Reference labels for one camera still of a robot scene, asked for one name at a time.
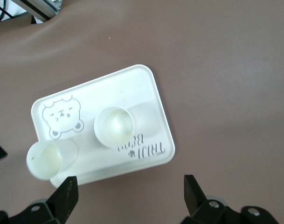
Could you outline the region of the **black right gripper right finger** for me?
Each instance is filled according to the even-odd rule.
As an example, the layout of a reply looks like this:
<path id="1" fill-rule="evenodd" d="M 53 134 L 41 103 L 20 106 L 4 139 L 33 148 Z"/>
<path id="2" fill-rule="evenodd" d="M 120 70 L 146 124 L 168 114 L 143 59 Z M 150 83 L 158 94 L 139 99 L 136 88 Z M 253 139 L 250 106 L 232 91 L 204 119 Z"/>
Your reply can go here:
<path id="1" fill-rule="evenodd" d="M 184 176 L 184 200 L 190 216 L 184 224 L 277 224 L 265 209 L 244 206 L 240 212 L 232 210 L 217 199 L 207 199 L 193 175 Z"/>

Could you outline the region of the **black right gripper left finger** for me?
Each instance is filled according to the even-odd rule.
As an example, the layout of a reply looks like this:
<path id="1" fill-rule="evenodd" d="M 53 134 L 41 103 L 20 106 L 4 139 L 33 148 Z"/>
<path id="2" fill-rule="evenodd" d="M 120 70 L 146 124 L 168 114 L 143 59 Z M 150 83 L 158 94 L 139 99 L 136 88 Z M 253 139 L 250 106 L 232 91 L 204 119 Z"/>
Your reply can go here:
<path id="1" fill-rule="evenodd" d="M 69 176 L 48 199 L 34 201 L 15 216 L 0 210 L 0 224 L 64 224 L 78 199 L 77 177 Z"/>

